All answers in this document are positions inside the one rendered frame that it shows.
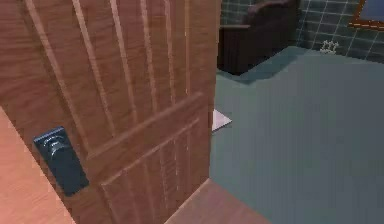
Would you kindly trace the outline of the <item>brown wooden room door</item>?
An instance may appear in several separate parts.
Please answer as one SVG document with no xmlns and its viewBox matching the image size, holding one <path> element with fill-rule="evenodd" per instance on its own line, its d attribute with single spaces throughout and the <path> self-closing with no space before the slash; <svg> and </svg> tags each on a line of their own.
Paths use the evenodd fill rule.
<svg viewBox="0 0 384 224">
<path fill-rule="evenodd" d="M 208 179 L 222 0 L 0 0 L 0 224 L 166 224 Z M 33 139 L 63 126 L 67 197 Z"/>
</svg>

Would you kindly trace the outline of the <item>white wall socket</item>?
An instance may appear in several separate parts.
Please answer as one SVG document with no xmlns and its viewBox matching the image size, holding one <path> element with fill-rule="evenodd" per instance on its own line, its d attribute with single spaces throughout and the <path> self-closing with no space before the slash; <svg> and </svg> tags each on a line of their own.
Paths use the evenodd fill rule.
<svg viewBox="0 0 384 224">
<path fill-rule="evenodd" d="M 339 46 L 338 42 L 325 40 L 323 42 L 322 47 L 320 48 L 320 51 L 326 54 L 335 54 L 338 46 Z"/>
</svg>

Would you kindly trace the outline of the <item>wood framed wall picture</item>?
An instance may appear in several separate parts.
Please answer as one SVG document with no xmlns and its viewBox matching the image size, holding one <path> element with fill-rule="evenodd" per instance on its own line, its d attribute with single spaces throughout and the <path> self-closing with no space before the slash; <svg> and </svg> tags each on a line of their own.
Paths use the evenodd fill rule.
<svg viewBox="0 0 384 224">
<path fill-rule="evenodd" d="M 384 0 L 359 0 L 350 27 L 384 31 Z"/>
</svg>

